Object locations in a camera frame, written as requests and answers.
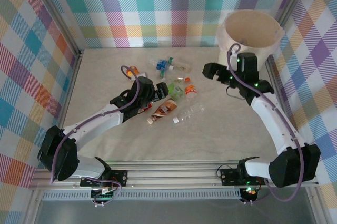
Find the brown label plastic bottle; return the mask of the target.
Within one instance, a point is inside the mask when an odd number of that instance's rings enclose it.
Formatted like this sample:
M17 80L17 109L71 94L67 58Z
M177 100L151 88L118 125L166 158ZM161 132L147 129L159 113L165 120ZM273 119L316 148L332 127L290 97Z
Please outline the brown label plastic bottle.
M172 98L169 98L156 109L156 111L147 119L147 122L153 124L158 119L170 114L176 108L177 103Z

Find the green label plastic bottle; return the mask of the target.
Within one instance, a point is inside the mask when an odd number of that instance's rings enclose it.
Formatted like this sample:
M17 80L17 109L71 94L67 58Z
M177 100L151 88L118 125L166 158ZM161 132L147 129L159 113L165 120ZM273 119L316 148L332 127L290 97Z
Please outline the green label plastic bottle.
M184 96L184 91L174 82L170 83L168 86L169 95L173 100L179 100Z

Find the orange juice bottle yellow cap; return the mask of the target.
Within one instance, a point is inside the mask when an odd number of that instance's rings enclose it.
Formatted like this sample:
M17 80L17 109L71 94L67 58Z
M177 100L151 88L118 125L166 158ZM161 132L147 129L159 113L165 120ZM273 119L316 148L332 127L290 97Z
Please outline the orange juice bottle yellow cap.
M129 77L133 77L134 76L134 74L135 75L139 75L139 70L138 70L138 68L136 67L136 66L130 66L130 68L129 69L127 69L127 75L129 76Z

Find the small orange bottle orange cap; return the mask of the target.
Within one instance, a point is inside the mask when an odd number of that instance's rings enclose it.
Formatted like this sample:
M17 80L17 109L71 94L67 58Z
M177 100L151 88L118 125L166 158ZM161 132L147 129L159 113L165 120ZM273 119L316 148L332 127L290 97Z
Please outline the small orange bottle orange cap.
M191 79L189 77L186 77L184 79L185 84L185 97L188 101L194 99L197 97L197 91L195 85L192 83Z

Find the clear bottle green cap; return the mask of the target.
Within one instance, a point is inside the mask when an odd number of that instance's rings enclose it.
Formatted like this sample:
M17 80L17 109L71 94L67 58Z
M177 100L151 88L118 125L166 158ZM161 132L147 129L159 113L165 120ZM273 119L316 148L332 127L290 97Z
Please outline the clear bottle green cap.
M168 62L176 69L183 71L185 73L190 73L192 69L192 64L180 57L169 57Z

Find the cream round bin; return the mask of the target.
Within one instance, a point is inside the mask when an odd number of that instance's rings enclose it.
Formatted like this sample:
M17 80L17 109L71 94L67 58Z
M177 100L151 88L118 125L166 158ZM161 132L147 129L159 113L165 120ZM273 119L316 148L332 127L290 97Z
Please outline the cream round bin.
M227 51L234 43L239 43L241 53L256 55L257 69L260 70L267 58L278 50L284 34L280 24L267 13L256 10L232 12L216 31L220 48L218 63L226 66Z

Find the clear bottle blue label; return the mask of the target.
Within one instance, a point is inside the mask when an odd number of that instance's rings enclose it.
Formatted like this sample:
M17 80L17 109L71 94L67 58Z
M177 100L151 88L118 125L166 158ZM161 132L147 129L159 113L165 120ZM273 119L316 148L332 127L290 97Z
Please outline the clear bottle blue label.
M171 67L171 64L167 60L163 59L148 59L148 64L154 66L156 70L162 72L166 72Z

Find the plaid cloth backdrop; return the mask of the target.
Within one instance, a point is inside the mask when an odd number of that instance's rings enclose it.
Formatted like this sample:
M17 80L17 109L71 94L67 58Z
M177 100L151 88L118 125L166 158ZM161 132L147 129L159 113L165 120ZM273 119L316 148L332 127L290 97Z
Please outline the plaid cloth backdrop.
M80 48L215 46L236 10L278 17L287 0L53 0Z
M316 177L337 224L337 0L295 2L274 56L286 112L321 151Z
M75 54L42 0L0 0L0 224L19 224Z

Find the green left controller board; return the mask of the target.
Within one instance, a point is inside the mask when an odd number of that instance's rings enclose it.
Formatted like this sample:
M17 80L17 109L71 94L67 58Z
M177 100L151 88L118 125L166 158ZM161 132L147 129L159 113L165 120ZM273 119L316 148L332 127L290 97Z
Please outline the green left controller board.
M114 187L105 187L103 189L92 189L90 197L95 207L104 206L115 195L116 189Z

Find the right controller board with LED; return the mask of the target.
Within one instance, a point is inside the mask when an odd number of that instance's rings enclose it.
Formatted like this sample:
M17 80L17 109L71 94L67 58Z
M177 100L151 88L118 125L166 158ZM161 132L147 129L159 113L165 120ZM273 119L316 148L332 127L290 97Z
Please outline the right controller board with LED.
M243 203L254 202L258 198L258 192L260 188L256 187L246 187L240 188L240 201Z

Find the aluminium side rail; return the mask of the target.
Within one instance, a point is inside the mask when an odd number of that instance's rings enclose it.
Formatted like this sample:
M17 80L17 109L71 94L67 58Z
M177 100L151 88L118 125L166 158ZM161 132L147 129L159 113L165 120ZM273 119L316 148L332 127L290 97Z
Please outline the aluminium side rail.
M270 84L271 86L273 87L273 90L274 92L276 92L276 85L275 85L275 79L274 79L274 72L273 72L273 69L272 69L272 64L271 64L271 61L270 61L270 58L268 57L265 61L265 67L266 67L266 71L267 71L267 74L268 74L268 77L269 77L269 81L270 81Z
M52 123L52 126L47 130L44 140L42 143L42 146L38 153L38 160L45 167L48 171L52 170L52 163L53 163L53 153L56 150L57 147L53 146L53 133L55 132L56 135L58 135L59 130L56 128L61 129L63 127L66 112L69 106L70 98L72 95L74 83L76 81L76 76L78 74L78 70L80 68L80 63L82 60L83 52L75 57L74 65L72 68L69 69L68 75L66 77L66 81L64 83L65 86L65 92L61 94L61 101L60 106L57 106L56 109L56 121Z

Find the aluminium front rail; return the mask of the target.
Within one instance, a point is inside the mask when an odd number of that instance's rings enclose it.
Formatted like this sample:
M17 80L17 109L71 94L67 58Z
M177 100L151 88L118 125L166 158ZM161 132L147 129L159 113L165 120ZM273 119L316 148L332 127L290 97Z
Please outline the aluminium front rail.
M217 165L128 165L117 166L126 170L124 189L210 189L222 187L222 181L215 174ZM38 169L33 177L31 189L79 189L80 177L49 183L49 172Z

